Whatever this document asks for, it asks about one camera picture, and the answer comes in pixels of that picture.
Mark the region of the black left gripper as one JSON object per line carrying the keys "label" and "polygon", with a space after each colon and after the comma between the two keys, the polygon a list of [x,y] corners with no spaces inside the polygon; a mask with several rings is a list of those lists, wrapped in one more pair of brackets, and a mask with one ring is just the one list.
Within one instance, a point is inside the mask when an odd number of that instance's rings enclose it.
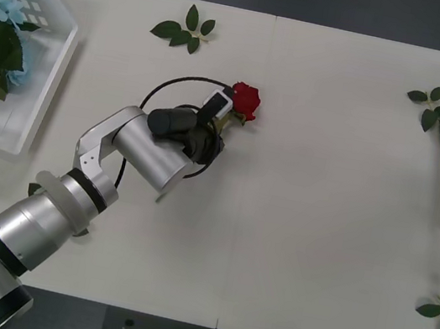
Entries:
{"label": "black left gripper", "polygon": [[182,135],[183,152],[193,163],[206,165],[212,163],[224,148],[223,138],[211,125],[196,125]]}

